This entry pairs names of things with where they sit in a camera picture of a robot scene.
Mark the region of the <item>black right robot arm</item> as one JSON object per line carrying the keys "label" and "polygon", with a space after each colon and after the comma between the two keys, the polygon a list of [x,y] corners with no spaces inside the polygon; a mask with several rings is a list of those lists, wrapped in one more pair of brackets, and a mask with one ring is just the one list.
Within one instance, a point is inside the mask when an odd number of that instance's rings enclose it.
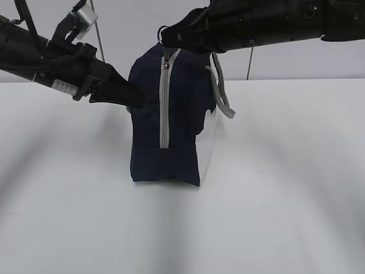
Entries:
{"label": "black right robot arm", "polygon": [[159,31],[165,47],[196,54],[276,45],[309,39],[364,39],[364,1],[211,1]]}

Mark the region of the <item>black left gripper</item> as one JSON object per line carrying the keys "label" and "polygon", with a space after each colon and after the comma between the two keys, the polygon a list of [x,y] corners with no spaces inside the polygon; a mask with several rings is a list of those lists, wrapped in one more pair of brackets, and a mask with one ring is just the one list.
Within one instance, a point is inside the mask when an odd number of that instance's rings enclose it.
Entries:
{"label": "black left gripper", "polygon": [[93,46],[79,42],[67,48],[50,42],[46,49],[53,58],[68,58],[67,63],[45,73],[47,87],[70,95],[73,100],[89,96],[90,103],[142,108],[144,93],[124,79],[113,66],[98,60]]}

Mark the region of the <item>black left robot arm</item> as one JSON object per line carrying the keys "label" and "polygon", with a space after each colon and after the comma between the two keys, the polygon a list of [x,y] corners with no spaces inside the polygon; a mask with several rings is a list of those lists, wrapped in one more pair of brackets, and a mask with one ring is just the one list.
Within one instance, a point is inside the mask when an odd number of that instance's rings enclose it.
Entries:
{"label": "black left robot arm", "polygon": [[40,43],[46,48],[45,57],[28,30],[11,23],[1,24],[1,70],[65,93],[75,101],[86,96],[90,103],[143,106],[143,92],[112,65],[99,60],[92,45],[56,42],[44,37]]}

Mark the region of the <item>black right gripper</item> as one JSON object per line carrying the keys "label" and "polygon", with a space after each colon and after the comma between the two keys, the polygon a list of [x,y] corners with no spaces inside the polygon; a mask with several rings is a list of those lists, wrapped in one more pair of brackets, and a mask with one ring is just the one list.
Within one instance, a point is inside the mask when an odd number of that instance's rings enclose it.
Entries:
{"label": "black right gripper", "polygon": [[[323,35],[324,1],[213,1],[161,31],[167,48],[193,53],[295,42]],[[198,23],[205,18],[198,30]]]}

